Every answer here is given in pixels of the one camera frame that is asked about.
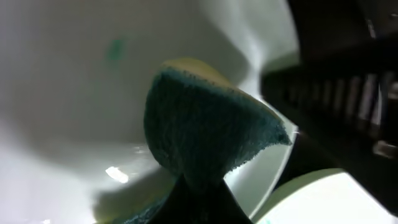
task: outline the green stain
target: green stain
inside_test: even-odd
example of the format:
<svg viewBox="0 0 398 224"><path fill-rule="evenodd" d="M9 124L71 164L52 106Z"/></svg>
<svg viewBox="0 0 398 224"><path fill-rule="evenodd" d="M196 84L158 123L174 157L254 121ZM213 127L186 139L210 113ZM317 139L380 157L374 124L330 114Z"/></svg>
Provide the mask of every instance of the green stain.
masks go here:
<svg viewBox="0 0 398 224"><path fill-rule="evenodd" d="M106 61L112 66L118 66L118 62L123 58L126 40L123 38L112 40L111 45L106 51Z"/></svg>

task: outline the white surface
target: white surface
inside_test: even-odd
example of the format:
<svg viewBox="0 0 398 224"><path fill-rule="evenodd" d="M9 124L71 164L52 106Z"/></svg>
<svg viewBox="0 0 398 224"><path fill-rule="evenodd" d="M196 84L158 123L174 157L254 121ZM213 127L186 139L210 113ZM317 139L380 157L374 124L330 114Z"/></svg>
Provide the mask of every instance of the white surface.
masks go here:
<svg viewBox="0 0 398 224"><path fill-rule="evenodd" d="M124 48L109 61L114 40ZM258 98L260 71L296 53L280 0L0 0L0 223L92 223L104 191L153 172L164 184L145 189L167 188L142 127L162 61L204 60ZM265 200L289 153L271 147L228 174L246 214Z"/></svg>
<svg viewBox="0 0 398 224"><path fill-rule="evenodd" d="M351 176L340 173L296 191L258 223L393 224L394 220Z"/></svg>

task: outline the black object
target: black object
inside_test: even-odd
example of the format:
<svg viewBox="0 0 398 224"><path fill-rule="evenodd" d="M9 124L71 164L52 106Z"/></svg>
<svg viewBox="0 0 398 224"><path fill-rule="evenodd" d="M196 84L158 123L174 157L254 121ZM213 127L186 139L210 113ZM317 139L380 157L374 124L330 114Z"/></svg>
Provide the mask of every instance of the black object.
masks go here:
<svg viewBox="0 0 398 224"><path fill-rule="evenodd" d="M262 79L266 101L398 214L398 37Z"/></svg>
<svg viewBox="0 0 398 224"><path fill-rule="evenodd" d="M203 194L193 193L181 175L163 206L148 222L156 223L252 223L222 181Z"/></svg>

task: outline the white bowl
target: white bowl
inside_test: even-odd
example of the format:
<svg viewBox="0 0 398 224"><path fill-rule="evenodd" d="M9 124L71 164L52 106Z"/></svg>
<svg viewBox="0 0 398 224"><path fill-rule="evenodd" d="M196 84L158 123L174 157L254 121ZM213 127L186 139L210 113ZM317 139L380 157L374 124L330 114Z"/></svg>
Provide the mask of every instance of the white bowl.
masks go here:
<svg viewBox="0 0 398 224"><path fill-rule="evenodd" d="M0 14L0 223L93 223L170 190L142 127L164 60L204 60L256 98L264 69L298 60L282 0L13 0ZM250 217L289 153L226 176Z"/></svg>

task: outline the green sponge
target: green sponge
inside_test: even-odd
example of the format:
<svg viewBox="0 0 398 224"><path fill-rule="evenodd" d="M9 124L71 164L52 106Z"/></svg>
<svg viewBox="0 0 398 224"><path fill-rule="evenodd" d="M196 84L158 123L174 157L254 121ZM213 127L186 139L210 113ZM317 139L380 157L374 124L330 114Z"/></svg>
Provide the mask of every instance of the green sponge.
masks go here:
<svg viewBox="0 0 398 224"><path fill-rule="evenodd" d="M291 144L266 105L232 86L209 65L165 62L150 89L144 116L150 151L160 165L205 191L275 144Z"/></svg>

